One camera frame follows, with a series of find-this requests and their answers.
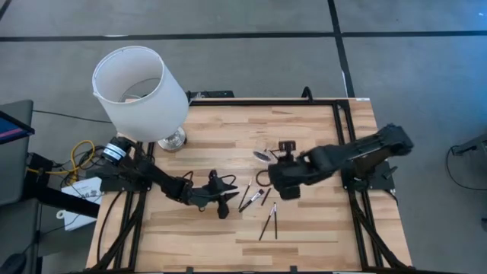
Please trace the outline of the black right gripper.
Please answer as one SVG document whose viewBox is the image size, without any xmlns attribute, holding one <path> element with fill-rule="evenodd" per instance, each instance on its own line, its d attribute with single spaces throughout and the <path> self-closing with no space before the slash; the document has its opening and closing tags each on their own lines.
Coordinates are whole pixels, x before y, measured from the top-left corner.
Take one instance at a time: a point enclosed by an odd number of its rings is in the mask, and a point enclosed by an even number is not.
<svg viewBox="0 0 487 274">
<path fill-rule="evenodd" d="M 283 152 L 279 156 L 279 162 L 268 166 L 269 176 L 279 176 L 280 178 L 269 178 L 272 186 L 279 190 L 279 195 L 283 200 L 298 199 L 301 197 L 300 185 L 304 181 L 307 173 L 305 158 L 307 152 L 302 151 L 295 158 L 292 154 L 296 150 L 295 141 L 280 141 L 279 151 Z"/>
</svg>

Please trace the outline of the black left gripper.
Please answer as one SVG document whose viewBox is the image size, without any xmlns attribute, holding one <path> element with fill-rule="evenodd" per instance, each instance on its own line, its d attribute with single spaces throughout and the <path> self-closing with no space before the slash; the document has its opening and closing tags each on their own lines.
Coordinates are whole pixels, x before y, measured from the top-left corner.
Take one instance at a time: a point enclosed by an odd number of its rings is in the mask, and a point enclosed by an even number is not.
<svg viewBox="0 0 487 274">
<path fill-rule="evenodd" d="M 202 211 L 210 202 L 216 202 L 218 204 L 218 217 L 220 219 L 226 219 L 229 214 L 227 202 L 237 196 L 238 193 L 225 192 L 236 190 L 237 188 L 238 186 L 226 184 L 218 176 L 216 170 L 211 170 L 206 185 L 190 189 L 189 204 L 197 206 Z"/>
</svg>

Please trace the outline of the long thin black makeup brush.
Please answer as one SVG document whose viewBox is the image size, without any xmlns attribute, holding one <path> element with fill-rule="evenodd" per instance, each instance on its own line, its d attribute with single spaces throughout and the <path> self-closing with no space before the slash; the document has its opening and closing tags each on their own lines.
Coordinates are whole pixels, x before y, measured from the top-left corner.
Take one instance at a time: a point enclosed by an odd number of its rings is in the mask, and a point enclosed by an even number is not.
<svg viewBox="0 0 487 274">
<path fill-rule="evenodd" d="M 270 212 L 269 212 L 268 218 L 266 219 L 266 222 L 265 222 L 265 224 L 263 226 L 263 229 L 262 229 L 262 231 L 260 233 L 260 236 L 259 236 L 259 240 L 258 241 L 261 241 L 262 240 L 263 235 L 264 235 L 264 233 L 265 233 L 265 231 L 267 229 L 267 226 L 269 225 L 270 219 L 275 214 L 275 208 L 276 208 L 276 205 L 273 205 L 272 208 L 271 208 L 271 210 L 270 210 Z"/>
</svg>

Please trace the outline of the black brush silver ferrule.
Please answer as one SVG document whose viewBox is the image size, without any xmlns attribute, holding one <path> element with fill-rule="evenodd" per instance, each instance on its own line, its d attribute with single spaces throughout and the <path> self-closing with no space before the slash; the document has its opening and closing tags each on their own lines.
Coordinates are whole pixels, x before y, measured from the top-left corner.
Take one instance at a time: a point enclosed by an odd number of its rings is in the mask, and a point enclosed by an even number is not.
<svg viewBox="0 0 487 274">
<path fill-rule="evenodd" d="M 248 208 L 253 202 L 255 202 L 261 195 L 264 193 L 262 189 L 260 189 L 258 192 L 256 192 L 245 204 L 243 204 L 238 212 L 241 213 L 243 212 L 246 208 Z"/>
</svg>

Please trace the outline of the white shade silver table lamp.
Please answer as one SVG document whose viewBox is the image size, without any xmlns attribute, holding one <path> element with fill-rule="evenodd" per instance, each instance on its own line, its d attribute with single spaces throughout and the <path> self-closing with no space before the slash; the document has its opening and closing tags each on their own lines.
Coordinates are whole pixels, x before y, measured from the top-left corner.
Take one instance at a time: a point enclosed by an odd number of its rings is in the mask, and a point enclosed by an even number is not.
<svg viewBox="0 0 487 274">
<path fill-rule="evenodd" d="M 97 64 L 93 95 L 117 132 L 177 151 L 186 141 L 189 99 L 160 55 L 144 46 L 116 49 Z"/>
</svg>

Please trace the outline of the white paper tag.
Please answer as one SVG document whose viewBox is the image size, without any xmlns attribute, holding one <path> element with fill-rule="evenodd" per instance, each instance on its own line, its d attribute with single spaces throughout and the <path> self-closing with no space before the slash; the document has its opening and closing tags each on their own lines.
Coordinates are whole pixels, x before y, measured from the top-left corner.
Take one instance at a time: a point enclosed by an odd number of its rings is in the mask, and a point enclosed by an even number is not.
<svg viewBox="0 0 487 274">
<path fill-rule="evenodd" d="M 80 180 L 73 183 L 71 186 L 64 186 L 61 188 L 61 191 L 64 194 L 76 196 L 100 205 L 103 199 L 102 196 L 104 195 L 104 193 L 100 190 L 100 184 L 101 179 L 99 177 L 93 177 L 91 179 Z M 97 218 L 79 215 L 66 210 L 59 210 L 56 213 L 56 217 L 58 220 L 64 221 L 64 229 L 66 231 L 74 231 L 78 228 L 84 227 L 85 225 L 94 223 L 97 220 Z"/>
</svg>

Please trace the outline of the black stand bar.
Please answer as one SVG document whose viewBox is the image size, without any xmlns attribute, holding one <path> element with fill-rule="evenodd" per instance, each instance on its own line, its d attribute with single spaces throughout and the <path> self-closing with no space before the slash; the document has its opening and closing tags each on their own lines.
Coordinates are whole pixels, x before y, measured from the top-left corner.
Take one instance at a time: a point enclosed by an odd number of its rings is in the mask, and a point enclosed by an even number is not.
<svg viewBox="0 0 487 274">
<path fill-rule="evenodd" d="M 70 196 L 60 190 L 48 186 L 49 179 L 53 175 L 50 172 L 54 163 L 38 154 L 27 157 L 26 175 L 24 178 L 23 197 L 25 199 L 36 199 L 38 202 L 95 218 L 98 215 L 100 206 L 95 202 L 87 201 L 81 197 Z"/>
</svg>

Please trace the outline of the grey stand foot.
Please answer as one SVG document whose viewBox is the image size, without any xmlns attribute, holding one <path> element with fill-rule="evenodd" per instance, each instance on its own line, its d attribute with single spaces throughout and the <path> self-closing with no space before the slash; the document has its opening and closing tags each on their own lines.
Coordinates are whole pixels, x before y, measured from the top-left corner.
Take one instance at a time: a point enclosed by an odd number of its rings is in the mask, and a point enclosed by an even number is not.
<svg viewBox="0 0 487 274">
<path fill-rule="evenodd" d="M 452 148 L 453 155 L 461 156 L 468 151 L 481 151 L 487 156 L 487 133 L 479 135 L 461 145 Z"/>
</svg>

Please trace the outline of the grey cabinet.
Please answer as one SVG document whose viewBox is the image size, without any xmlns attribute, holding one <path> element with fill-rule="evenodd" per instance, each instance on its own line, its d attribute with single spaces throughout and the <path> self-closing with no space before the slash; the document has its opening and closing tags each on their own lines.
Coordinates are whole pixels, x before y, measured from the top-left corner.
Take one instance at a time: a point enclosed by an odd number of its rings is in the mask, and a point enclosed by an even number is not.
<svg viewBox="0 0 487 274">
<path fill-rule="evenodd" d="M 32 127 L 32 100 L 0 104 L 0 111 Z M 29 137 L 0 145 L 0 206 L 16 203 L 23 195 Z"/>
</svg>

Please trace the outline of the dark monitor screen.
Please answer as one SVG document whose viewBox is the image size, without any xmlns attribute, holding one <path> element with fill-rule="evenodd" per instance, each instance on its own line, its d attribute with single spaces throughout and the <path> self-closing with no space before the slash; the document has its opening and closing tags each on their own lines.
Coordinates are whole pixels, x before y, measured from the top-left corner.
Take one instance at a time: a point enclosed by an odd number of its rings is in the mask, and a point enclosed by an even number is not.
<svg viewBox="0 0 487 274">
<path fill-rule="evenodd" d="M 35 129 L 0 111 L 0 145 L 35 134 Z"/>
</svg>

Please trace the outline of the black computer mouse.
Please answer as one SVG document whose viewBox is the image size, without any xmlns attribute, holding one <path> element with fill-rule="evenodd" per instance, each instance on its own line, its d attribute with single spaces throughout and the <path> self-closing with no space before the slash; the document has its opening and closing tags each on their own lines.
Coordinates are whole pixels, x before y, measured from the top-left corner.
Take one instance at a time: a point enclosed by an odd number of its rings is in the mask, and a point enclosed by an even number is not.
<svg viewBox="0 0 487 274">
<path fill-rule="evenodd" d="M 26 263 L 27 257 L 24 253 L 13 253 L 0 265 L 0 274 L 22 274 Z"/>
</svg>

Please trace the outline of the black aluminium frame rail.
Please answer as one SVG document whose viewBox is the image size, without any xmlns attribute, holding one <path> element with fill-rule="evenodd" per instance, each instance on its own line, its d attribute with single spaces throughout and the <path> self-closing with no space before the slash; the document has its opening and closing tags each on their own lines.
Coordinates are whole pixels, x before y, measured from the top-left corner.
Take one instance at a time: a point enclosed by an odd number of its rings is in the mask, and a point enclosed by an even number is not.
<svg viewBox="0 0 487 274">
<path fill-rule="evenodd" d="M 290 99 L 290 100 L 194 100 L 191 104 L 192 107 L 209 107 L 209 106 L 348 106 L 349 101 L 343 99 L 335 100 L 307 100 L 306 98 Z"/>
</svg>

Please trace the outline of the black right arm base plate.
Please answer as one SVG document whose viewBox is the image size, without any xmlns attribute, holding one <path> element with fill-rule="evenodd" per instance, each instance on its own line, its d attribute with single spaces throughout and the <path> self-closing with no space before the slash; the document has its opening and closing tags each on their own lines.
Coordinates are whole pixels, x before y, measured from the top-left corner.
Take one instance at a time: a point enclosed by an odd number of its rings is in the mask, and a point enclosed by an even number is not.
<svg viewBox="0 0 487 274">
<path fill-rule="evenodd" d="M 394 190 L 393 173 L 397 166 L 391 167 L 388 161 L 383 161 L 366 171 L 360 171 L 355 163 L 349 163 L 341 170 L 344 189 L 357 192 L 365 190 Z"/>
</svg>

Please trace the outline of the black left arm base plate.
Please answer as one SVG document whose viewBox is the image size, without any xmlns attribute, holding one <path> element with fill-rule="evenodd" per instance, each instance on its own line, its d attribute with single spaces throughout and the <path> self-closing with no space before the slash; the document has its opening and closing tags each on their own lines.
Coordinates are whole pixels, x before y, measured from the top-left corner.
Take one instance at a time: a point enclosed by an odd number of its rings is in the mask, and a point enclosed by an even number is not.
<svg viewBox="0 0 487 274">
<path fill-rule="evenodd" d="M 145 192 L 152 188 L 152 182 L 139 175 L 129 174 L 108 167 L 88 170 L 85 175 L 87 178 L 100 178 L 100 190 L 102 192 Z"/>
</svg>

